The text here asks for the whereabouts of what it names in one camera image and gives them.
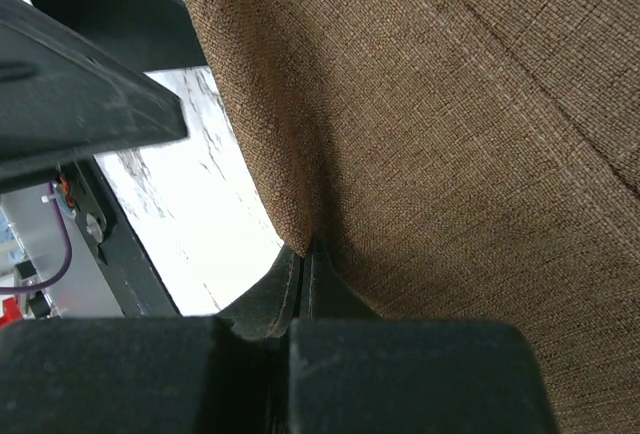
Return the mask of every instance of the marble countertop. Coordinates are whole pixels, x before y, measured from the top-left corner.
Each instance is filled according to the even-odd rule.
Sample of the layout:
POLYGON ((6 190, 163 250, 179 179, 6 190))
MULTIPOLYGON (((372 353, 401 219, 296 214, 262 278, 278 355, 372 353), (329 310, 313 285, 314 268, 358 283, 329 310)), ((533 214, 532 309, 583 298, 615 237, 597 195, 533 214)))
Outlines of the marble countertop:
POLYGON ((189 138, 96 159, 182 314, 215 313, 267 272, 282 241, 211 70, 148 75, 182 99, 189 138))

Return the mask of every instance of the purple wire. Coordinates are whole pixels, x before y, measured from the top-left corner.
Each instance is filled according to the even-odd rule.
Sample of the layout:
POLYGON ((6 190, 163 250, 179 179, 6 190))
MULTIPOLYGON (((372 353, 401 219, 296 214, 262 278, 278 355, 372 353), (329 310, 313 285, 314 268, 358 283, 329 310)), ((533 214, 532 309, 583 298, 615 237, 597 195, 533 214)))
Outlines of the purple wire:
POLYGON ((46 289, 47 287, 53 286, 56 282, 62 279, 69 270, 71 259, 73 257, 71 239, 69 239, 67 227, 64 225, 64 219, 62 218, 62 213, 60 212, 60 206, 58 206, 58 200, 57 198, 54 198, 54 189, 53 184, 51 183, 47 185, 47 194, 49 196, 49 199, 51 199, 50 203, 56 218, 56 224, 58 225, 58 230, 60 231, 60 236, 62 237, 62 243, 64 244, 65 252, 64 259, 62 260, 62 265, 60 266, 60 269, 58 269, 58 272, 56 272, 46 281, 42 281, 39 284, 33 284, 31 286, 0 287, 0 294, 2 295, 15 296, 17 294, 27 294, 30 292, 46 289))

